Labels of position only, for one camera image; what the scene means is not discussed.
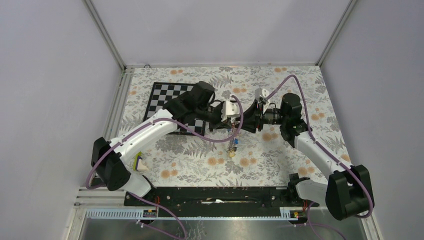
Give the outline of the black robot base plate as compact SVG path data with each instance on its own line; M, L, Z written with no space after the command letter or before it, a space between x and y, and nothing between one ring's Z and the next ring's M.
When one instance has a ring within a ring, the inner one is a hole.
M300 199L288 187L155 187L143 199L159 204L175 214L177 209L228 206L231 209L283 208L295 216L306 215L309 200Z

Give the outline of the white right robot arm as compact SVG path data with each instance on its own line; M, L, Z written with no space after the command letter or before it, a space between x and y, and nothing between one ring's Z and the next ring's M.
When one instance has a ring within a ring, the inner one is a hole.
M242 112L242 129L256 133L264 125L278 125L282 138L311 160L326 178L326 184L308 177L291 180L288 185L292 189L286 193L291 205L299 206L309 200L327 207L339 221L349 217L368 217L375 207L368 169L335 156L318 142L308 121L302 117L302 110L301 98L297 94L286 93L279 108L270 108L260 96Z

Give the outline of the aluminium frame rail left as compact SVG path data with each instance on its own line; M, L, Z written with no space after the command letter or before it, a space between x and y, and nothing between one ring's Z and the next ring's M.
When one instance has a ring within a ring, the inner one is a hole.
M112 138L119 133L133 73L133 68L126 68L122 71L103 136L93 143L90 162L92 169L85 181L85 187L88 190L105 187L109 191L116 191L130 180L131 173L122 161L123 154L114 148L116 144L112 143Z

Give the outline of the floral patterned table mat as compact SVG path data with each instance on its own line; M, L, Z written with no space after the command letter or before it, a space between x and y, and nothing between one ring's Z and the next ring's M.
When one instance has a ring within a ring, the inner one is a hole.
M216 99L237 96L247 109L255 90L278 89L271 98L278 107L286 93L304 94L313 135L333 153L349 161L334 109L318 66L158 67L134 68L119 135L143 122L154 82L190 83L204 81L215 88ZM234 156L228 153L226 130L207 131L209 142L196 136L169 134L143 150L148 167L144 175L156 187L285 186L289 175L299 174L325 183L321 171L300 151L281 137L278 126L265 125L255 134L242 130Z

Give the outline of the black white checkerboard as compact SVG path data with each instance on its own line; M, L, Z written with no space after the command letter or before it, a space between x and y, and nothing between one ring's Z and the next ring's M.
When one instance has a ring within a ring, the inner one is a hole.
M214 90L210 84L203 81L198 83L154 82L143 120L165 109L175 120L203 136L206 122L195 118L194 113L195 110L204 111L210 106L215 99Z

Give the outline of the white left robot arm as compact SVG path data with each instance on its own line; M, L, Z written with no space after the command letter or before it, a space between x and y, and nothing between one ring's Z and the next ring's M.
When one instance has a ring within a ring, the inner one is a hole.
M213 107L210 99L214 95L214 87L200 81L194 84L191 90L168 100L152 117L127 133L109 141L104 137L98 138L93 144L92 169L85 181L86 188L88 190L97 188L91 185L93 175L97 174L102 181L102 186L109 191L124 190L134 195L142 205L152 204L155 200L152 184L144 176L133 175L126 164L133 160L136 153L154 144L162 136L178 128L190 132L191 129L186 125L194 119L219 126L239 118L237 130L231 136L222 139L222 142L236 137L244 121L240 100L233 95L234 102L226 100Z

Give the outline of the green white small object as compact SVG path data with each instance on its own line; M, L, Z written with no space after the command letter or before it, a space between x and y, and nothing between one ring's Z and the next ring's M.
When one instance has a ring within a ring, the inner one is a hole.
M132 169L135 172L147 171L149 168L144 164L143 153L139 151L133 158Z

